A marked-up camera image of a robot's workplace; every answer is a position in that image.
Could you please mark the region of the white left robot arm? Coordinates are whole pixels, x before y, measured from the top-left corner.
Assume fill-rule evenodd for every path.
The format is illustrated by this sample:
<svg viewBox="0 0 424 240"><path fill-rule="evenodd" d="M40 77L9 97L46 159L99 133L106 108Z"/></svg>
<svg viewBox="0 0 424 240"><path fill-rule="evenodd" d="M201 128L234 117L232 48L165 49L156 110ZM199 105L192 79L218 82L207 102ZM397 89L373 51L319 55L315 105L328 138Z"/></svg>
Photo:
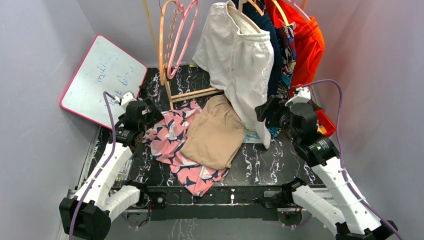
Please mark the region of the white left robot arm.
<svg viewBox="0 0 424 240"><path fill-rule="evenodd" d="M141 182L128 180L117 192L111 191L136 144L163 118L150 98L128 102L90 176L72 197L63 198L59 204L63 231L69 239L103 240L124 211L149 205L147 186Z"/></svg>

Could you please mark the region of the white shorts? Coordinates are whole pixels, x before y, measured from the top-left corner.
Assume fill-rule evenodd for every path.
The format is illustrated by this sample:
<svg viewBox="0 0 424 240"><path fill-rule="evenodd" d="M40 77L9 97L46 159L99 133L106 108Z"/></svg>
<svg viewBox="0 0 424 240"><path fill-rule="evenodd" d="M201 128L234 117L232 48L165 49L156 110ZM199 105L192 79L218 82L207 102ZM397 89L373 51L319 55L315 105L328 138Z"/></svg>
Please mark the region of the white shorts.
<svg viewBox="0 0 424 240"><path fill-rule="evenodd" d="M231 0L211 5L192 60L209 73L210 85L224 91L245 128L256 131L267 149L271 134L265 122L257 121L255 107L267 101L273 61L269 37L227 5L236 7Z"/></svg>

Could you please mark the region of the light wooden hanger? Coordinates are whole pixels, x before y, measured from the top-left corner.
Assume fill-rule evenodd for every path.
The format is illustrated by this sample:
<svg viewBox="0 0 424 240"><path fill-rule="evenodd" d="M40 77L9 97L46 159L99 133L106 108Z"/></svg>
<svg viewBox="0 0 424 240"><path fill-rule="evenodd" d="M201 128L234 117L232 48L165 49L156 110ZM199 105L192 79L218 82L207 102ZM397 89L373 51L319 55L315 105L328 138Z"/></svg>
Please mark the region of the light wooden hanger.
<svg viewBox="0 0 424 240"><path fill-rule="evenodd" d="M239 0L238 8L235 6L227 5L227 9L230 13L233 13L243 19L247 24L249 24L258 34L261 33L261 29L248 17L243 13L243 4L249 2L252 3L251 0Z"/></svg>

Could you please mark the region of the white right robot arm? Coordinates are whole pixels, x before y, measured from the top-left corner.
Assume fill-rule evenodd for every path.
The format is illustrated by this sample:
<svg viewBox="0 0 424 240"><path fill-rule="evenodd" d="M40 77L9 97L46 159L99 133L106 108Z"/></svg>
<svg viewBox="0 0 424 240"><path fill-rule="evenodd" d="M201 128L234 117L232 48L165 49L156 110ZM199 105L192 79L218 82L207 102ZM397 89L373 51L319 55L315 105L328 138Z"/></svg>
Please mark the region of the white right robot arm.
<svg viewBox="0 0 424 240"><path fill-rule="evenodd" d="M288 207L309 211L337 240L386 240L397 233L391 220L384 220L368 206L365 197L342 167L341 154L331 139L318 131L318 116L308 102L288 103L273 95L255 107L258 121L273 114L297 155L318 175L335 205L318 196L298 177L281 187L280 199Z"/></svg>

